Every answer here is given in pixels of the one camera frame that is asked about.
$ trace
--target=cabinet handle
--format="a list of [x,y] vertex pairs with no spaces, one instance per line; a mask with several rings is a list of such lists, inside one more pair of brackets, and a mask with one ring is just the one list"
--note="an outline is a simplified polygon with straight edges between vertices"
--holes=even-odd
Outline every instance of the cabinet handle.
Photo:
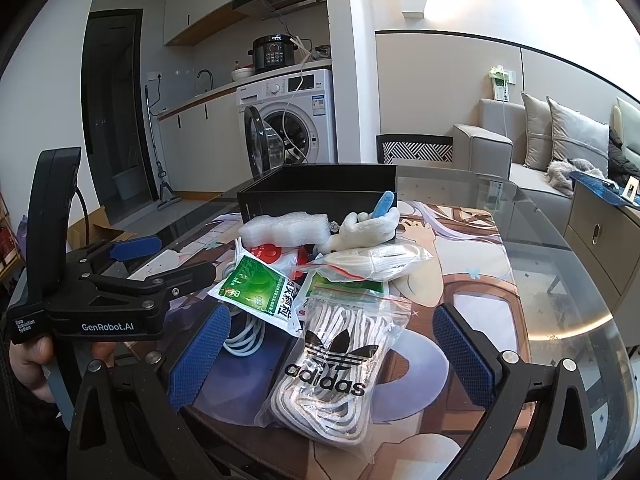
[[591,239],[591,243],[593,245],[598,243],[599,236],[600,236],[600,224],[596,224],[593,226],[593,238]]

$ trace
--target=faucet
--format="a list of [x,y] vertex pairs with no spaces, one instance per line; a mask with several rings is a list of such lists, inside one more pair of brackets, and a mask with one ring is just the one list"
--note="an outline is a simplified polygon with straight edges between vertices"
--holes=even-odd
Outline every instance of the faucet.
[[206,68],[203,68],[202,70],[200,70],[197,76],[198,79],[200,79],[200,76],[202,75],[203,72],[206,72],[207,74],[209,74],[209,82],[211,83],[211,89],[213,90],[213,76],[211,75],[211,72],[209,70],[207,70]]

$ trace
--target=black box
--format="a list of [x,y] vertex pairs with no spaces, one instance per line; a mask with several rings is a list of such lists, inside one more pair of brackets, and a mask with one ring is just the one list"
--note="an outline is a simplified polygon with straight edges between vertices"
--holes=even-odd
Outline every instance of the black box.
[[300,164],[267,172],[238,191],[242,221],[293,211],[325,214],[342,224],[350,212],[372,212],[385,191],[396,194],[396,167],[388,164]]

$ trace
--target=drawer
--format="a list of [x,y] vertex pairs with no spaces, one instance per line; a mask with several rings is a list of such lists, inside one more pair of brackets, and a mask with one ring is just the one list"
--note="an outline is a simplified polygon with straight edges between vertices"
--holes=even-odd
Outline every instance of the drawer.
[[[594,244],[596,225],[599,234]],[[596,257],[618,292],[624,292],[640,256],[640,227],[580,184],[575,187],[569,226]]]
[[580,263],[586,269],[593,283],[595,283],[609,310],[613,312],[616,309],[620,295],[613,282],[607,276],[607,273],[571,226],[566,228],[564,239],[569,244],[569,247],[572,248],[574,254],[578,256]]

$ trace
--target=human hand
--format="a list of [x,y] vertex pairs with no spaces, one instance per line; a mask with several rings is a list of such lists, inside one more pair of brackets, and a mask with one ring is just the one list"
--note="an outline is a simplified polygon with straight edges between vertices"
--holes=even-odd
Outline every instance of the human hand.
[[[101,359],[107,366],[113,366],[114,342],[96,342],[92,345],[91,355]],[[41,400],[54,403],[55,399],[49,389],[41,365],[53,359],[53,341],[43,336],[20,345],[9,346],[9,362],[16,378]]]

